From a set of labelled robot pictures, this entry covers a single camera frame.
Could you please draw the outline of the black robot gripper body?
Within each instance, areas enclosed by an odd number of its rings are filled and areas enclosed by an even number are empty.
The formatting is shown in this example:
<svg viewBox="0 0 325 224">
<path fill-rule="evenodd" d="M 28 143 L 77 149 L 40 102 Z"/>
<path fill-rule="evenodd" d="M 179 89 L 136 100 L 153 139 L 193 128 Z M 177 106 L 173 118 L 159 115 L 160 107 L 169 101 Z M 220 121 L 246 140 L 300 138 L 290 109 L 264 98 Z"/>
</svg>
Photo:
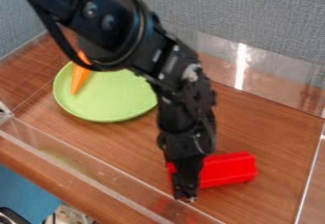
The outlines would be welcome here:
<svg viewBox="0 0 325 224">
<path fill-rule="evenodd" d="M 167 162 L 200 161 L 215 148 L 215 116 L 208 110 L 201 117 L 191 118 L 184 108 L 159 102 L 157 145 Z"/>
</svg>

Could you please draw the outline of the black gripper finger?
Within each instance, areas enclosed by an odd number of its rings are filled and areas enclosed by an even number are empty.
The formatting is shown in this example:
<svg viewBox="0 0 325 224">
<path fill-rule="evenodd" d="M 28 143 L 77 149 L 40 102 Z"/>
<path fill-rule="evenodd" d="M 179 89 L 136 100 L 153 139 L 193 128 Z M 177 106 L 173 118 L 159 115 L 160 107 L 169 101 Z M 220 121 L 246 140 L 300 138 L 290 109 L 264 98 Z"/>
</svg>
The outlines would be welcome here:
<svg viewBox="0 0 325 224">
<path fill-rule="evenodd" d="M 176 173 L 171 175 L 173 198 L 191 203 L 197 198 L 203 158 L 176 159 L 172 163 L 176 169 Z"/>
</svg>

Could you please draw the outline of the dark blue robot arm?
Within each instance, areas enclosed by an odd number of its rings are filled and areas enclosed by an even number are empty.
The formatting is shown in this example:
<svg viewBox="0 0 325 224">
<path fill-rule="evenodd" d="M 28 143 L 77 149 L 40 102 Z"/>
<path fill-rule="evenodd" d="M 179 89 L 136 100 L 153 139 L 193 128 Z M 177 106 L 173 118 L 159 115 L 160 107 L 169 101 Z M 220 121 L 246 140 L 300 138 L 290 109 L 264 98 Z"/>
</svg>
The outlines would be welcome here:
<svg viewBox="0 0 325 224">
<path fill-rule="evenodd" d="M 26 0 L 72 62 L 128 69 L 157 98 L 157 145 L 173 164 L 172 195 L 197 197 L 203 160 L 215 149 L 215 93 L 196 53 L 164 29 L 141 0 Z"/>
</svg>

